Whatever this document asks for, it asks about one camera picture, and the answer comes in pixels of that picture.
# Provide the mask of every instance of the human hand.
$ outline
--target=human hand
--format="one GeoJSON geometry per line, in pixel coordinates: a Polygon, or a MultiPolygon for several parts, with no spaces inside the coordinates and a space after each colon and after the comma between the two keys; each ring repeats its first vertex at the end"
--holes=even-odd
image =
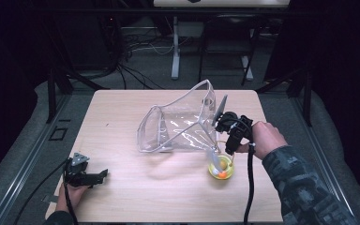
{"type": "MultiPolygon", "coordinates": [[[[288,145],[285,138],[276,127],[270,123],[257,122],[252,128],[253,139],[256,143],[255,156],[261,160],[273,150],[288,145]]],[[[243,144],[238,147],[237,153],[246,153],[249,150],[249,144],[243,144]]]]}
{"type": "MultiPolygon", "coordinates": [[[[68,196],[69,196],[69,199],[71,200],[72,208],[76,208],[78,206],[78,203],[81,200],[81,196],[88,188],[89,188],[89,186],[73,187],[71,185],[67,185],[68,196]]],[[[61,184],[55,210],[68,212],[64,184],[61,184]]]]}

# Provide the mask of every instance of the camouflage sleeve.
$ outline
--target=camouflage sleeve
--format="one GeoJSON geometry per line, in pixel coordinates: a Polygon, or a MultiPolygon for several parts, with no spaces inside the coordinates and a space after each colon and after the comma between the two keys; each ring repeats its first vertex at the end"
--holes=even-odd
{"type": "Polygon", "coordinates": [[[345,204],[329,192],[293,147],[274,150],[262,165],[278,192],[285,224],[357,224],[345,204]]]}
{"type": "Polygon", "coordinates": [[[72,216],[65,211],[55,211],[53,212],[48,219],[43,223],[43,225],[70,225],[73,224],[72,216]]]}

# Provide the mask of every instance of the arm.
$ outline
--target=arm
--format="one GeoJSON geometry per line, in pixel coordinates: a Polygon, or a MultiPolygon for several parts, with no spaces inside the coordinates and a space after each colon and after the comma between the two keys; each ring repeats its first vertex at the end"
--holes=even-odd
{"type": "MultiPolygon", "coordinates": [[[[281,201],[285,224],[356,224],[355,218],[332,195],[315,170],[271,124],[253,126],[255,156],[262,160],[281,201]]],[[[248,144],[237,152],[247,152],[248,144]]]]}
{"type": "MultiPolygon", "coordinates": [[[[81,196],[88,189],[88,186],[73,187],[71,185],[67,185],[67,188],[68,188],[69,198],[71,199],[72,207],[76,208],[81,200],[81,196]]],[[[48,217],[48,219],[43,224],[70,225],[72,223],[73,223],[72,216],[68,211],[64,185],[62,184],[60,187],[55,211],[48,217]]]]}

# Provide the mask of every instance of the person's left hand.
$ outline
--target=person's left hand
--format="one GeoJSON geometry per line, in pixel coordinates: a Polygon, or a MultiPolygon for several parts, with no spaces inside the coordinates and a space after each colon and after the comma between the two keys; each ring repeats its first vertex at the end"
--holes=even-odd
{"type": "MultiPolygon", "coordinates": [[[[76,208],[78,206],[78,203],[80,202],[82,195],[88,188],[89,186],[73,187],[71,185],[67,185],[68,195],[69,195],[69,199],[71,200],[72,208],[76,208]]],[[[61,184],[55,210],[68,212],[64,184],[61,184]]]]}

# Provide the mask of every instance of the yellow cup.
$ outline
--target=yellow cup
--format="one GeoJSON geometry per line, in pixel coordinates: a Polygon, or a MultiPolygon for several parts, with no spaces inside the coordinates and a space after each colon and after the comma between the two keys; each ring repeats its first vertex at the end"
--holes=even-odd
{"type": "Polygon", "coordinates": [[[223,172],[219,172],[218,169],[215,168],[213,163],[209,164],[209,172],[218,180],[225,180],[230,178],[233,175],[233,163],[231,159],[225,155],[218,156],[220,167],[223,172]]]}

